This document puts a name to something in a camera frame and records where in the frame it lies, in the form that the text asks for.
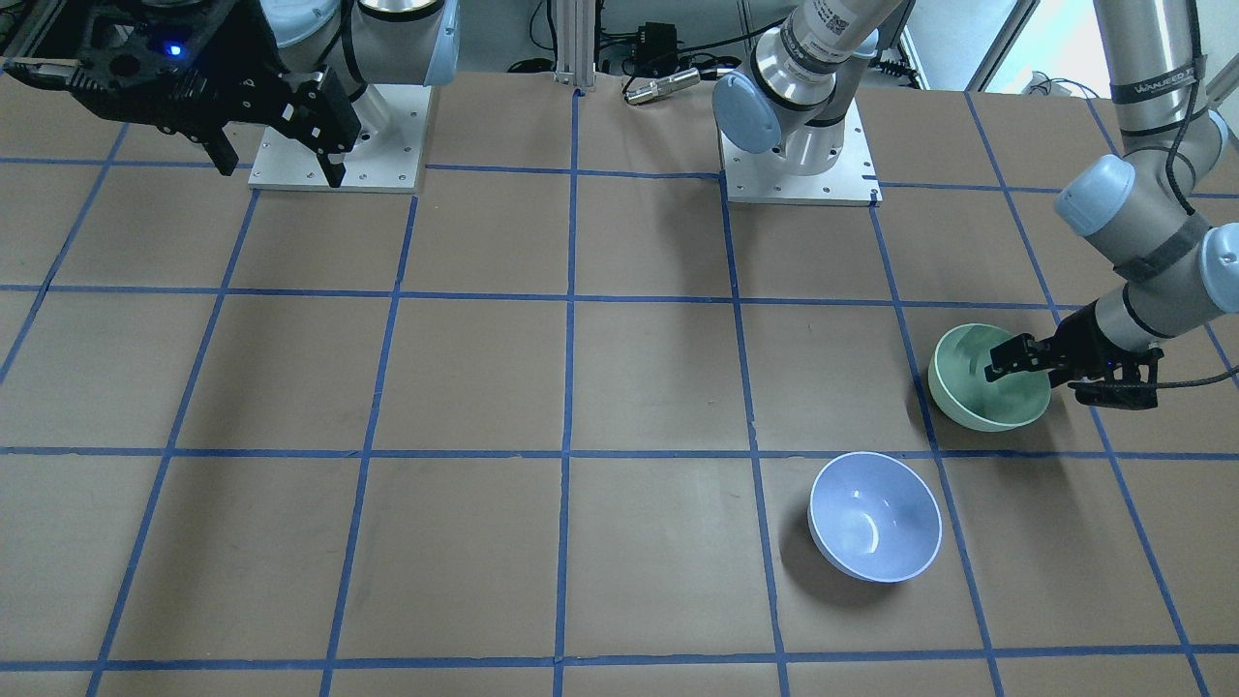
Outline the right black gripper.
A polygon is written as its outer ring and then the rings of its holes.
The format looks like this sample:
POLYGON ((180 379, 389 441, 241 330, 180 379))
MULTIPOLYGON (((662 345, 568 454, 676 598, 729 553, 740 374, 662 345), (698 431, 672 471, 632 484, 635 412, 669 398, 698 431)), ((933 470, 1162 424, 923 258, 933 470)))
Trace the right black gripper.
POLYGON ((337 72, 287 71, 256 1, 36 1, 6 45, 6 76, 114 123, 185 134, 222 176, 239 163, 228 123, 280 118, 332 189, 362 131, 337 72))

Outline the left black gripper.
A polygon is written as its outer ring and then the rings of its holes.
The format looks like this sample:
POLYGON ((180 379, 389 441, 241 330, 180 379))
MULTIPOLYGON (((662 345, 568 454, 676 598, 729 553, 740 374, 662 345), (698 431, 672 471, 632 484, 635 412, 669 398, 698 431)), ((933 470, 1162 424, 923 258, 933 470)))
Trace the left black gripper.
POLYGON ((1048 371, 1052 385, 1070 383, 1075 401, 1087 407, 1149 410, 1158 406, 1158 361, 1163 352, 1129 352, 1103 334, 1098 301, 1063 318, 1053 336, 1014 336, 987 354, 986 383, 1014 374, 1048 371))

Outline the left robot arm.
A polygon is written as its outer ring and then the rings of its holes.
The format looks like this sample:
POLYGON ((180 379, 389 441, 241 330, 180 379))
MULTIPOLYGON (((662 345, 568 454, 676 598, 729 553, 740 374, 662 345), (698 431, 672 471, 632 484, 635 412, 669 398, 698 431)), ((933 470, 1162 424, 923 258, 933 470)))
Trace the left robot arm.
MULTIPOLYGON (((893 10, 893 1, 802 1, 717 80, 720 131, 766 154, 829 106, 847 106, 843 67, 893 10)), ((989 348, 973 371, 986 384, 1044 374, 1085 406, 1154 409, 1165 340, 1237 312, 1237 225, 1215 227, 1189 203, 1229 132, 1206 106, 1194 1, 1098 1, 1097 20, 1124 154, 1075 176, 1056 212, 1121 286, 1043 340, 1021 334, 989 348)))

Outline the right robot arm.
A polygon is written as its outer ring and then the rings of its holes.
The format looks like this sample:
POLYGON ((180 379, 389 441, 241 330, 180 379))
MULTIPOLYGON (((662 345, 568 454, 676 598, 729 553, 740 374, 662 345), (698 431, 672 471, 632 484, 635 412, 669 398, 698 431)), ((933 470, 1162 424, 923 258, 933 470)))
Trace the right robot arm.
POLYGON ((256 189, 413 194, 455 1, 26 1, 6 74, 110 123, 185 136, 221 175, 230 124, 264 128, 256 189))

